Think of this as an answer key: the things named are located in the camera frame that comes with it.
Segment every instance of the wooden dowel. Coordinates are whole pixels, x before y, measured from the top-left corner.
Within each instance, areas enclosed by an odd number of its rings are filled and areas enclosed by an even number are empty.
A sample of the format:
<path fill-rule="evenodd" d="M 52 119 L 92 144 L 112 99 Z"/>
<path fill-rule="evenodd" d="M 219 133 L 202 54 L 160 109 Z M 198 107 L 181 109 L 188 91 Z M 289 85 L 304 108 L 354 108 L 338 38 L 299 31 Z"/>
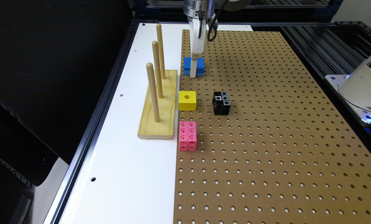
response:
<path fill-rule="evenodd" d="M 153 116 L 155 117 L 155 122 L 157 123 L 160 121 L 159 106 L 158 106 L 158 98 L 156 96 L 156 86 L 155 86 L 155 76 L 153 75 L 153 65 L 150 62 L 147 63 L 147 74 L 148 74 L 148 81 L 149 81 L 150 97 L 152 99 Z"/>
<path fill-rule="evenodd" d="M 155 62 L 156 87 L 158 90 L 158 97 L 163 98 L 162 78 L 160 78 L 158 42 L 156 41 L 152 42 L 152 50 L 153 50 L 153 60 Z"/>
<path fill-rule="evenodd" d="M 163 53 L 162 25 L 156 24 L 156 31 L 157 31 L 157 34 L 158 34 L 160 74 L 162 75 L 162 79 L 166 79 L 165 55 Z"/>

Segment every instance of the pink interlocking cube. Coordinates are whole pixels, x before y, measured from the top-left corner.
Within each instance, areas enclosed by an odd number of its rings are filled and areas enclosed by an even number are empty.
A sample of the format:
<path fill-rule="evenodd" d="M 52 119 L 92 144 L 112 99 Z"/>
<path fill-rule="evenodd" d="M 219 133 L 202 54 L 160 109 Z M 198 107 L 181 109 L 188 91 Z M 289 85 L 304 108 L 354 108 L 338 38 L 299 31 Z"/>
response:
<path fill-rule="evenodd" d="M 196 122 L 181 121 L 178 147 L 180 151 L 196 151 Z"/>

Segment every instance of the wooden base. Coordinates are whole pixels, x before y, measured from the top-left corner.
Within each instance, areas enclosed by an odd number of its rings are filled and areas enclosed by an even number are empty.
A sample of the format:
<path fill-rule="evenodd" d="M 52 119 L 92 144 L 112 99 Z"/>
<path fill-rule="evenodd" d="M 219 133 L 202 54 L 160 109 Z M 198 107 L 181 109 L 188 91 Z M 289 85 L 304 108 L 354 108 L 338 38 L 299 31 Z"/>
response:
<path fill-rule="evenodd" d="M 141 139 L 173 139 L 174 114 L 177 86 L 177 70 L 166 70 L 166 79 L 162 80 L 163 98 L 158 98 L 160 122 L 153 118 L 152 100 L 148 87 L 138 138 Z"/>

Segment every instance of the black block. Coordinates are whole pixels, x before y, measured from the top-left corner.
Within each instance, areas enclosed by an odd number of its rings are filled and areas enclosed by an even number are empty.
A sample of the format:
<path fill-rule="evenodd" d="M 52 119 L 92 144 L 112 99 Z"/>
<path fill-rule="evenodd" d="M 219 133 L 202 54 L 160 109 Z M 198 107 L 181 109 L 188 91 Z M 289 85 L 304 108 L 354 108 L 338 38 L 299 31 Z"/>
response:
<path fill-rule="evenodd" d="M 231 108 L 228 93 L 226 91 L 214 92 L 213 96 L 214 115 L 228 115 Z"/>

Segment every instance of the brown pegboard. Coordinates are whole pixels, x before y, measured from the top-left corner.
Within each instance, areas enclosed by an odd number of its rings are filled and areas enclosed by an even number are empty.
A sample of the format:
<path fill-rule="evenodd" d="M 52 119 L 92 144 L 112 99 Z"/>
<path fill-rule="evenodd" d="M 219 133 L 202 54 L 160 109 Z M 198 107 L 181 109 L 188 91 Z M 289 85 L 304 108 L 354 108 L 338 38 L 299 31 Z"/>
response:
<path fill-rule="evenodd" d="M 219 31 L 203 57 L 205 77 L 181 71 L 198 145 L 177 152 L 174 223 L 371 223 L 371 154 L 279 32 Z"/>

